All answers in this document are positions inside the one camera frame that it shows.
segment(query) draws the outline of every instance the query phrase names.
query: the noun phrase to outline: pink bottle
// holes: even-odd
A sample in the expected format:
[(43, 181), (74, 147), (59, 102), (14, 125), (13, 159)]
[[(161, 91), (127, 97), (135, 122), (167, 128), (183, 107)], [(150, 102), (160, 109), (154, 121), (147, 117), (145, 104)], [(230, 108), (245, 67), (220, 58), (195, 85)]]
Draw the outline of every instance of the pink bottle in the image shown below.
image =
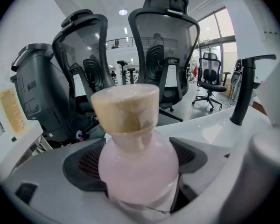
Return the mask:
[(112, 136), (98, 162), (109, 194), (142, 205), (165, 196), (178, 176), (178, 158), (171, 143), (153, 130), (158, 121), (159, 88), (116, 86), (95, 93), (91, 103), (101, 126)]

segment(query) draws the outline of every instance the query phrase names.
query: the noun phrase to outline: railing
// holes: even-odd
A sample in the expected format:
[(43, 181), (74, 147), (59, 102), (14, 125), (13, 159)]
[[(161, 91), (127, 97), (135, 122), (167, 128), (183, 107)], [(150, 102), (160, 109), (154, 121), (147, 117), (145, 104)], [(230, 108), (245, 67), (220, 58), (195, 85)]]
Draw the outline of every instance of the railing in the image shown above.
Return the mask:
[[(142, 41), (142, 46), (145, 49), (151, 47), (155, 39), (153, 37), (141, 37), (141, 41)], [(163, 43), (163, 46), (165, 48), (172, 48), (172, 49), (178, 48), (178, 41), (175, 39), (164, 38), (161, 42)], [(134, 46), (136, 46), (136, 43), (133, 37), (119, 38), (119, 39), (109, 40), (106, 42), (107, 50), (134, 47)]]

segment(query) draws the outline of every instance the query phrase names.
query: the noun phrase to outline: floor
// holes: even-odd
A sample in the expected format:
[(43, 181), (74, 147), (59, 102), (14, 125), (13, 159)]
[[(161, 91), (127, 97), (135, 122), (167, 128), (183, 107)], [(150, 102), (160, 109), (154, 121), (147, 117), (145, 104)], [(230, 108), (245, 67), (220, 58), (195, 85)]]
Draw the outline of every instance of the floor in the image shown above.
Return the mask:
[[(195, 100), (196, 95), (206, 95), (206, 90), (202, 87), (198, 87), (197, 83), (189, 83), (189, 89), (186, 95), (182, 98), (182, 100), (176, 105), (172, 106), (173, 111), (170, 112), (169, 109), (166, 111), (183, 119), (184, 121), (190, 119), (196, 119), (202, 116), (211, 115), (213, 113), (219, 112), (220, 105), (214, 103), (214, 111), (210, 112), (211, 105), (206, 101), (198, 101), (194, 105), (192, 105), (192, 101)], [(221, 95), (218, 92), (213, 93), (212, 96), (214, 99), (222, 103), (222, 110), (230, 108), (232, 105), (235, 105), (232, 99), (228, 100), (226, 96)], [(169, 118), (165, 115), (160, 114), (157, 126), (174, 124), (179, 122), (176, 119)], [(105, 135), (104, 130), (99, 125), (89, 132), (89, 139), (102, 138)]]

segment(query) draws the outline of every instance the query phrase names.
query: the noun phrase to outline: paper sign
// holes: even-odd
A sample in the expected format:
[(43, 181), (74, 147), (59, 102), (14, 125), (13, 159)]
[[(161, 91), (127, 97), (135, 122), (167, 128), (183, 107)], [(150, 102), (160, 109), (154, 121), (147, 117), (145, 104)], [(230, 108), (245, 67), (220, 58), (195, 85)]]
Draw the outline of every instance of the paper sign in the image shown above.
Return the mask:
[(22, 135), (26, 123), (18, 106), (14, 89), (10, 88), (0, 92), (0, 101), (10, 126), (17, 136)]

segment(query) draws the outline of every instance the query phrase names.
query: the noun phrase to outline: red object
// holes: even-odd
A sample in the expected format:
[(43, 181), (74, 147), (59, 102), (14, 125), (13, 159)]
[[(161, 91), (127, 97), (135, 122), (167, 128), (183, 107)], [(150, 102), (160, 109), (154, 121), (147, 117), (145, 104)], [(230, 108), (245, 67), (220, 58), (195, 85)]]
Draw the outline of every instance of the red object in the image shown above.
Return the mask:
[(197, 76), (197, 67), (195, 67), (193, 70), (193, 76)]

